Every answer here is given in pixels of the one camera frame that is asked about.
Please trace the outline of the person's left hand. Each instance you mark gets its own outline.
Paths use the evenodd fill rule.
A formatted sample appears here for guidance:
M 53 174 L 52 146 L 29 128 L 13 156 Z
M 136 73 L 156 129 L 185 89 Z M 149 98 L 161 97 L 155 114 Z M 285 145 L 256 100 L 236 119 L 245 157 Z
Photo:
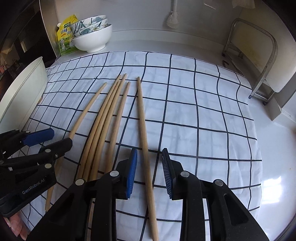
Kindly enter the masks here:
M 16 237 L 20 236 L 22 240 L 27 240 L 30 230 L 22 220 L 21 214 L 19 211 L 9 218 L 5 217 L 4 220 Z

